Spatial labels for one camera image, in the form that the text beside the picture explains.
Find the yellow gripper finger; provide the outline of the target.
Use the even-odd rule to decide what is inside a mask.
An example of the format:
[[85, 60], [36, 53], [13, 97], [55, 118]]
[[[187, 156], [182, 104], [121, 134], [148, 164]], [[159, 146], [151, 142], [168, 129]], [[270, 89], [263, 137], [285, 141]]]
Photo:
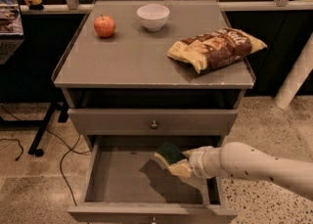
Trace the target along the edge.
[[192, 175], [192, 168], [186, 160], [171, 164], [168, 170], [173, 176], [190, 177]]

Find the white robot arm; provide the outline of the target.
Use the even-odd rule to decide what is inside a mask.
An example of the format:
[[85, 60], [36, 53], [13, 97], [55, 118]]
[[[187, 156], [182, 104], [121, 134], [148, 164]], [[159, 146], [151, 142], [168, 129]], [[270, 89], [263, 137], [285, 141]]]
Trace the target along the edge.
[[185, 152], [173, 146], [168, 154], [166, 162], [172, 175], [264, 180], [313, 201], [312, 162], [272, 157], [239, 142]]

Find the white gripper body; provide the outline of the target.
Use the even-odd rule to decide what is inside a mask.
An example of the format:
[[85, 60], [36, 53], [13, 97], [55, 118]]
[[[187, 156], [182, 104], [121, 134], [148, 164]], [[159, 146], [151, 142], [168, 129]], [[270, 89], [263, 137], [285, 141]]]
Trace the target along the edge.
[[211, 149], [211, 146], [205, 146], [183, 152], [183, 155], [188, 159], [189, 166], [195, 176], [205, 179], [211, 178], [211, 175], [209, 175], [204, 169], [203, 161], [205, 153]]

